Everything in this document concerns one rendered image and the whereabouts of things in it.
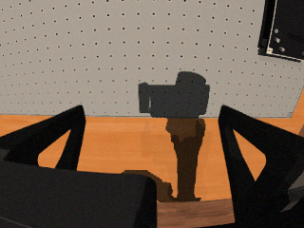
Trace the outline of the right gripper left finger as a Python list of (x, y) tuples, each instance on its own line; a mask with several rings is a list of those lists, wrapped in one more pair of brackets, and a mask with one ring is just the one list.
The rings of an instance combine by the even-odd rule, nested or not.
[(55, 168), (77, 170), (86, 128), (82, 105), (0, 137), (0, 158), (39, 166), (38, 156), (70, 130), (64, 151)]

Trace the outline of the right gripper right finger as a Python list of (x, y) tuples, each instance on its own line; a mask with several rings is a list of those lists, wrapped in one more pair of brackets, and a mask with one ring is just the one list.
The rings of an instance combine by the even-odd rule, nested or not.
[[(253, 219), (274, 195), (304, 187), (304, 137), (227, 105), (221, 106), (218, 128), (235, 222)], [(241, 154), (234, 130), (266, 157), (256, 181)]]

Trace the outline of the white perforated base plate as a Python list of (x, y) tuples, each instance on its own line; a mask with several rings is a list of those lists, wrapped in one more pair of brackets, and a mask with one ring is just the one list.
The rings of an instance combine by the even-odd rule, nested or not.
[(265, 0), (0, 0), (0, 115), (291, 119), (304, 61), (258, 47)]

